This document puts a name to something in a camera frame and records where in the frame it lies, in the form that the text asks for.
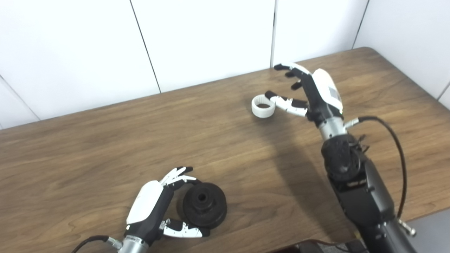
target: white plastic ring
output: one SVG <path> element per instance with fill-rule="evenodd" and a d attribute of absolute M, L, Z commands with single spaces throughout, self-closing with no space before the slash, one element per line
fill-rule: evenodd
<path fill-rule="evenodd" d="M 266 104 L 269 107 L 268 108 L 258 107 L 258 105 L 260 104 Z M 254 97 L 252 100 L 252 112 L 256 117 L 260 118 L 270 117 L 275 112 L 275 103 L 270 101 L 264 95 L 258 95 Z"/>

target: wood grain surface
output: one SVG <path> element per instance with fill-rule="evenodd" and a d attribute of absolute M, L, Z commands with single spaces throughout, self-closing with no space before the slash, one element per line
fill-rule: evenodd
<path fill-rule="evenodd" d="M 409 173 L 405 220 L 450 207 L 449 111 L 369 48 L 300 64 L 330 73 L 347 120 L 377 115 L 397 132 Z M 294 82 L 267 69 L 0 131 L 1 251 L 68 253 L 90 235 L 122 239 L 141 186 L 183 165 L 223 189 L 228 216 L 209 238 L 163 238 L 151 252 L 268 252 L 351 239 L 314 124 L 281 110 L 252 115 L 252 98 L 269 89 L 305 99 L 290 90 Z M 388 132 L 377 123 L 351 132 L 367 134 L 368 155 L 398 205 L 401 169 Z M 166 217 L 178 217 L 188 188 Z M 114 250 L 91 243 L 81 252 Z"/>

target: white wall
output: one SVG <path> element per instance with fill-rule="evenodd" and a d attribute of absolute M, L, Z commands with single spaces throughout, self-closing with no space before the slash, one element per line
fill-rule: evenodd
<path fill-rule="evenodd" d="M 41 119 L 159 93 L 127 0 L 2 0 L 0 34 L 0 75 Z"/>
<path fill-rule="evenodd" d="M 36 115 L 0 77 L 0 129 L 38 120 Z"/>
<path fill-rule="evenodd" d="M 450 1 L 372 0 L 355 48 L 378 51 L 433 97 L 450 82 Z"/>
<path fill-rule="evenodd" d="M 367 0 L 279 0 L 274 65 L 350 50 Z"/>
<path fill-rule="evenodd" d="M 162 92 L 270 67 L 274 0 L 132 0 Z"/>

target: black spool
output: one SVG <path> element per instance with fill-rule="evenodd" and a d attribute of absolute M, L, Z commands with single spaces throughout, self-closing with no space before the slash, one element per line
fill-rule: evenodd
<path fill-rule="evenodd" d="M 225 219 L 225 194 L 212 183 L 200 183 L 188 190 L 183 199 L 183 213 L 190 224 L 213 229 Z"/>

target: silver cylinder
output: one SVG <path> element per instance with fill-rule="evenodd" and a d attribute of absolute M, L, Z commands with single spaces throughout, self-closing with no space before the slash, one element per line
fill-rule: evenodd
<path fill-rule="evenodd" d="M 123 240 L 123 246 L 117 253 L 146 253 L 149 245 L 141 238 L 127 235 Z"/>
<path fill-rule="evenodd" d="M 324 141 L 335 136 L 347 134 L 347 129 L 344 127 L 344 121 L 341 117 L 327 118 L 319 125 L 319 131 Z"/>

